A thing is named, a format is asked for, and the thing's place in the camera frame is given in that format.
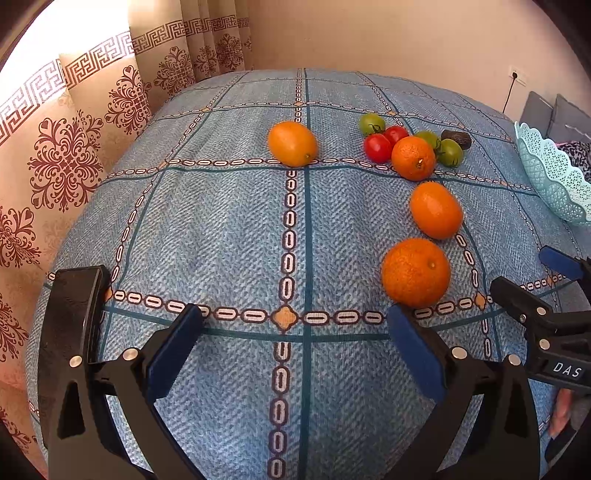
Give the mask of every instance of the fruit bowl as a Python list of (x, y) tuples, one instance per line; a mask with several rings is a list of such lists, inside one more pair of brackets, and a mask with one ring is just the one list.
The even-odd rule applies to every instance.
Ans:
[(515, 133), (521, 162), (540, 198), (562, 220), (591, 226), (591, 184), (583, 172), (535, 128), (515, 122)]

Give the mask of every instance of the blue bedspread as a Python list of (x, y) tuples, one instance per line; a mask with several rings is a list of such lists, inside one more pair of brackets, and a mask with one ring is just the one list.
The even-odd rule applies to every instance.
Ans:
[[(554, 216), (532, 190), (512, 122), (465, 96), (409, 80), (319, 70), (228, 73), (166, 103), (98, 188), (56, 259), (112, 272), (100, 357), (142, 346), (184, 303), (206, 333), (157, 408), (210, 480), (379, 480), (433, 404), (388, 339), (384, 254), (422, 236), (408, 210), (416, 184), (369, 162), (358, 120), (377, 112), (410, 132), (468, 132), (457, 170), (433, 180), (460, 201), (458, 235), (439, 242), (452, 265), (441, 302), (415, 311), (474, 356), (525, 358), (522, 327), (488, 296), (504, 275), (555, 310), (588, 308), (575, 285), (544, 269), (538, 249), (591, 255), (591, 236)], [(277, 122), (307, 125), (319, 159), (289, 169), (270, 159)], [(37, 408), (37, 350), (51, 276), (27, 352)], [(531, 382), (542, 448), (553, 389)], [(115, 421), (147, 467), (117, 402)], [(446, 464), (467, 440), (477, 402)], [(38, 438), (38, 418), (33, 413)]]

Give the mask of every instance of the tangerine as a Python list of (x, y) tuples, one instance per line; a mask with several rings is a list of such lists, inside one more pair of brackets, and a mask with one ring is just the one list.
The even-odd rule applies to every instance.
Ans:
[(407, 180), (421, 181), (435, 170), (435, 153), (420, 137), (399, 140), (392, 149), (392, 166)]
[(267, 141), (273, 157), (288, 167), (304, 167), (318, 155), (316, 137), (297, 122), (274, 125), (269, 130)]
[(414, 189), (410, 196), (410, 212), (417, 227), (437, 240), (455, 235), (464, 220), (460, 203), (435, 181), (426, 181)]
[(382, 285), (388, 296), (415, 309), (437, 303), (451, 276), (443, 250), (424, 238), (394, 245), (382, 261)]

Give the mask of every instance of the red cherry tomato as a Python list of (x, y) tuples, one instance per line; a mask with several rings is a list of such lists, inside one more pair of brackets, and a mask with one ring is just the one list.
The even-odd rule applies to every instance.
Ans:
[(400, 139), (408, 137), (409, 135), (406, 128), (394, 125), (393, 127), (386, 129), (384, 136), (390, 141), (392, 147), (394, 147)]
[(372, 134), (363, 141), (363, 149), (370, 160), (386, 163), (392, 157), (393, 146), (382, 134)]

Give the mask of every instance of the red floral pattern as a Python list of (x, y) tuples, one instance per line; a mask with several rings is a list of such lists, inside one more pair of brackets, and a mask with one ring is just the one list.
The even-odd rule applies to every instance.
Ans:
[(31, 444), (32, 440), (29, 438), (28, 435), (21, 432), (18, 427), (8, 419), (8, 415), (6, 410), (0, 407), (0, 421), (4, 424), (8, 433), (14, 440), (14, 442), (23, 450), (25, 453), (29, 451), (29, 445)]
[(78, 116), (82, 120), (82, 127), (88, 136), (88, 143), (92, 148), (98, 150), (100, 148), (100, 129), (104, 125), (102, 119), (92, 118), (92, 115), (85, 116), (82, 110), (78, 110)]
[(127, 65), (116, 85), (117, 90), (109, 92), (113, 101), (107, 106), (105, 120), (117, 128), (124, 128), (127, 135), (135, 133), (138, 137), (152, 117), (139, 71)]
[(195, 83), (191, 58), (186, 51), (178, 47), (170, 49), (170, 53), (164, 57), (159, 67), (154, 85), (166, 90), (169, 95), (174, 95)]
[(212, 73), (215, 73), (217, 70), (217, 57), (216, 51), (211, 48), (209, 45), (205, 45), (199, 49), (199, 55), (195, 59), (193, 63), (193, 67), (196, 70), (204, 73), (207, 78), (209, 78)]
[(46, 118), (39, 124), (35, 150), (37, 158), (31, 157), (28, 162), (34, 175), (30, 181), (33, 206), (52, 209), (57, 204), (60, 211), (65, 212), (71, 203), (75, 207), (88, 203), (89, 194), (99, 185), (103, 165), (84, 130), (84, 123), (77, 118), (71, 123), (65, 118), (55, 122)]
[(223, 67), (236, 70), (244, 61), (242, 54), (242, 43), (240, 38), (224, 33), (219, 42), (216, 43), (217, 59)]
[(252, 51), (252, 42), (251, 42), (251, 38), (248, 37), (246, 39), (246, 41), (244, 43), (242, 43), (242, 46), (247, 49), (248, 51)]
[(29, 334), (12, 316), (12, 308), (2, 301), (0, 293), (0, 362), (6, 361), (7, 353), (12, 359), (17, 358), (20, 353), (18, 347), (24, 346), (28, 338)]
[(33, 219), (30, 208), (20, 212), (9, 208), (4, 213), (0, 205), (0, 265), (10, 267), (14, 263), (15, 267), (21, 268), (23, 262), (39, 264), (37, 258), (41, 251), (33, 246), (37, 237), (33, 231)]

